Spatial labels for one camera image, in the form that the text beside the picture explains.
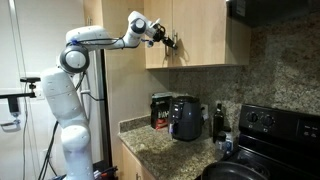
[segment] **black bottle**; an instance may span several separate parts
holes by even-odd
[[[212,133],[212,140],[213,143],[216,142],[218,134],[220,131],[223,130],[224,126],[224,114],[222,113],[221,103],[217,105],[217,111],[213,115],[213,133]]]

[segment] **wooden cabinet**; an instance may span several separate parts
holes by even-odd
[[[122,144],[123,180],[155,180],[139,160]]]
[[[160,2],[145,1],[145,16],[165,17],[165,21],[161,21],[161,24],[164,26],[168,24],[167,32],[175,33],[178,50],[165,51],[161,45],[161,48],[153,50],[157,53],[146,51],[146,68],[248,64],[251,29],[228,18],[226,1],[166,0],[165,2],[164,5]],[[152,10],[155,9],[162,11],[153,15]],[[163,65],[165,52],[167,61]]]

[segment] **range hood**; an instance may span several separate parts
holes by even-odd
[[[270,25],[320,11],[320,0],[227,0],[228,13],[250,27]]]

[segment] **black stove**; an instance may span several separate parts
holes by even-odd
[[[268,180],[320,180],[320,116],[242,105],[239,130],[238,148],[220,162]]]

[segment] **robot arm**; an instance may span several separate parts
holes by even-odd
[[[162,41],[166,46],[177,49],[176,44],[166,37],[165,28],[159,24],[159,19],[153,23],[139,12],[133,11],[128,17],[128,29],[120,38],[110,38],[106,30],[99,26],[88,26],[71,30],[66,35],[67,47],[61,53],[61,68],[68,73],[80,73],[89,66],[88,52],[97,49],[136,48],[141,37],[146,34],[148,46],[153,42]]]
[[[174,42],[165,36],[165,28],[159,21],[152,23],[138,12],[128,18],[129,27],[125,36],[110,38],[99,26],[71,30],[66,35],[67,47],[61,53],[58,68],[41,74],[41,86],[53,115],[61,126],[67,180],[93,180],[89,123],[86,119],[77,91],[70,77],[86,71],[89,52],[98,49],[136,48],[146,34],[152,42],[162,41],[177,49]]]

